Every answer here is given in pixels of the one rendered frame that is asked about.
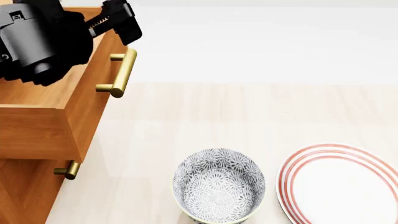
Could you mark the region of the wooden cabinet drawer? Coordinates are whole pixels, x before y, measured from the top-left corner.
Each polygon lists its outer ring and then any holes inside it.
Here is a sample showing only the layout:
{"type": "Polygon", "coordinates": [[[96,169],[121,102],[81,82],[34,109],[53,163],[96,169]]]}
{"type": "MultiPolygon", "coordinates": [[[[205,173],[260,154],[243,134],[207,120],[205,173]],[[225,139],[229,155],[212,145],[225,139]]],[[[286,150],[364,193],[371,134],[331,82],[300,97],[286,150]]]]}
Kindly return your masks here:
{"type": "MultiPolygon", "coordinates": [[[[88,21],[101,7],[67,7],[88,21]]],[[[83,162],[110,93],[97,84],[112,84],[127,46],[113,29],[93,39],[88,63],[72,67],[48,85],[0,79],[0,158],[83,162]]]]}

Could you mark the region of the wooden cabinet body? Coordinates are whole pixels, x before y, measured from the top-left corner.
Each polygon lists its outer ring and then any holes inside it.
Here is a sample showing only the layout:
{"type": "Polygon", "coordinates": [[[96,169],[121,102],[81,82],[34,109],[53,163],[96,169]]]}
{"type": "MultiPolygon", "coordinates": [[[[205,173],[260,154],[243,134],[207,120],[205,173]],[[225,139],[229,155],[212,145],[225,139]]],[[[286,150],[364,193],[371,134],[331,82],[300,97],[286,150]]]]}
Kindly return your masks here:
{"type": "Polygon", "coordinates": [[[45,224],[68,161],[0,159],[0,224],[45,224]]]}

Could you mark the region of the grey floral patterned bowl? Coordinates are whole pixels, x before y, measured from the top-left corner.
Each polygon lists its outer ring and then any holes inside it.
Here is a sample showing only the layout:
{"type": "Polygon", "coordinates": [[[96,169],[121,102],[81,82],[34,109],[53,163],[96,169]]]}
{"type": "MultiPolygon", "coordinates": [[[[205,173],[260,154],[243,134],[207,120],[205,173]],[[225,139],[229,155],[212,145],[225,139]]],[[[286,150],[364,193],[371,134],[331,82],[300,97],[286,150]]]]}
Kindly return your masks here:
{"type": "Polygon", "coordinates": [[[176,168],[172,193],[196,224],[243,224],[261,205],[266,181],[248,156],[230,149],[204,149],[176,168]]]}

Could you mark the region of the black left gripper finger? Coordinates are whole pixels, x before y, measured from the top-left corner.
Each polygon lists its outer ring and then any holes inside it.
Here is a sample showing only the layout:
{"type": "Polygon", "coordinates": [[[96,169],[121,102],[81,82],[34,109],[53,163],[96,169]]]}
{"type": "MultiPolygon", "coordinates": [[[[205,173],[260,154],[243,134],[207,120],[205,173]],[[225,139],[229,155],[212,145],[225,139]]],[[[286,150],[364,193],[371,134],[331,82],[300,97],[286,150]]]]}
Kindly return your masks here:
{"type": "Polygon", "coordinates": [[[106,0],[103,2],[103,11],[107,18],[104,29],[113,29],[124,46],[142,37],[141,28],[127,0],[106,0]]]}

